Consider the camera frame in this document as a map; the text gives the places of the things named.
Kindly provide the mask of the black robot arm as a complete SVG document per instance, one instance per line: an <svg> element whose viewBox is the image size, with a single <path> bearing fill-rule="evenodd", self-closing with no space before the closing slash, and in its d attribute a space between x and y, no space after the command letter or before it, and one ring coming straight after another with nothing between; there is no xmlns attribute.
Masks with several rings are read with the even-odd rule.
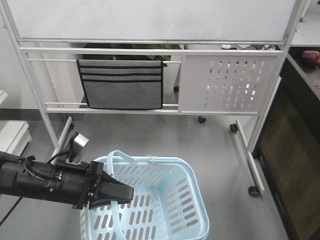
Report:
<svg viewBox="0 0 320 240"><path fill-rule="evenodd" d="M102 162L75 165L57 159L51 164L6 152L0 154L0 192L70 204L79 210L93 210L112 201L129 204L134 197L134 188L107 174Z"/></svg>

